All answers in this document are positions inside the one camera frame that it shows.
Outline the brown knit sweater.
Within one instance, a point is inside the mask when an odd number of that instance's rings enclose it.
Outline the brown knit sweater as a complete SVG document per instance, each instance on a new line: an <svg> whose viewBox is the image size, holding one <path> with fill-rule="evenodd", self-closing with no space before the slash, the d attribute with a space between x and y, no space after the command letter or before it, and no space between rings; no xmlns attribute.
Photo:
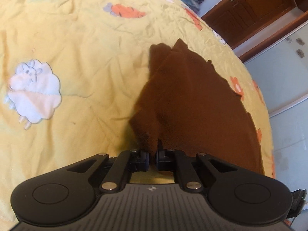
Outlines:
<svg viewBox="0 0 308 231"><path fill-rule="evenodd" d="M149 80L130 126L150 154L163 148L203 152L264 174L257 130L240 96L182 40L150 47Z"/></svg>

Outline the yellow cartoon print bedsheet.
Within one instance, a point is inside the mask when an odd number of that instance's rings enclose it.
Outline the yellow cartoon print bedsheet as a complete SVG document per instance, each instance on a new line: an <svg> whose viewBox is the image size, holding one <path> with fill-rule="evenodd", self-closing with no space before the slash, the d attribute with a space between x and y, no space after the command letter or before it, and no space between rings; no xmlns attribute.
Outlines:
<svg viewBox="0 0 308 231"><path fill-rule="evenodd" d="M212 60L251 114L264 172L275 178L268 111L230 46L180 0L1 0L1 230L17 220L14 188L100 152L134 144L128 121L148 80L149 48L182 39ZM8 97L19 64L37 60L58 78L61 103L31 123Z"/></svg>

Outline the brown wooden door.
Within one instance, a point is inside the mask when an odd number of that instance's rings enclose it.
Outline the brown wooden door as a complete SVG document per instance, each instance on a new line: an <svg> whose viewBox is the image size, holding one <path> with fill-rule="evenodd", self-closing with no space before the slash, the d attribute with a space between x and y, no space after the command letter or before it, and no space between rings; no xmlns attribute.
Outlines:
<svg viewBox="0 0 308 231"><path fill-rule="evenodd" d="M222 0L202 16L242 62L307 21L307 0Z"/></svg>

